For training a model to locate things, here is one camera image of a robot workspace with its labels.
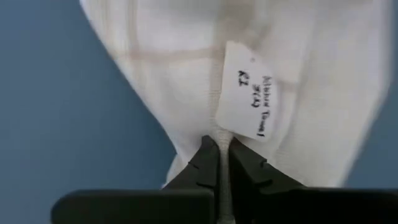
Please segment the white fabric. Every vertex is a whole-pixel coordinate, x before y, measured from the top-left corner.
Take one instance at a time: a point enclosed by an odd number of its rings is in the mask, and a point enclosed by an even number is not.
[[[177,157],[172,179],[210,134],[222,158],[220,218],[230,222],[227,149],[214,120],[227,40],[264,57],[279,86],[272,138],[238,138],[305,185],[343,183],[388,88],[388,0],[81,0]]]

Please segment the white tag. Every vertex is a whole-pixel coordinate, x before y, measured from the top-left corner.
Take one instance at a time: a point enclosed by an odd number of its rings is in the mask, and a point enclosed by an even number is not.
[[[227,42],[218,125],[264,142],[272,134],[277,113],[276,82],[262,58],[243,44]]]

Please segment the blue background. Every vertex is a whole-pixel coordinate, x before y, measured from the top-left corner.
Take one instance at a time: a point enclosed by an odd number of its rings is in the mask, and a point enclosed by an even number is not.
[[[394,79],[348,187],[398,187],[397,97]],[[49,223],[75,189],[159,188],[173,156],[77,0],[0,1],[0,223]]]

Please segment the white towel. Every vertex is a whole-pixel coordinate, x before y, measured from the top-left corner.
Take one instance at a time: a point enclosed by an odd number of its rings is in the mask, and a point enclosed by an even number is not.
[[[248,46],[279,86],[273,136],[239,139],[287,175],[340,186],[389,83],[389,0],[81,0],[127,80],[159,120],[178,174],[210,134],[221,150],[220,221],[231,222],[227,149],[215,123],[225,43]]]

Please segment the paper tag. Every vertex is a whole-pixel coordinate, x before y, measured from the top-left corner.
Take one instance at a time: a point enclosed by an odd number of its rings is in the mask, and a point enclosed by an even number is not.
[[[243,44],[227,42],[218,125],[264,142],[272,134],[277,113],[276,82],[262,58]]]

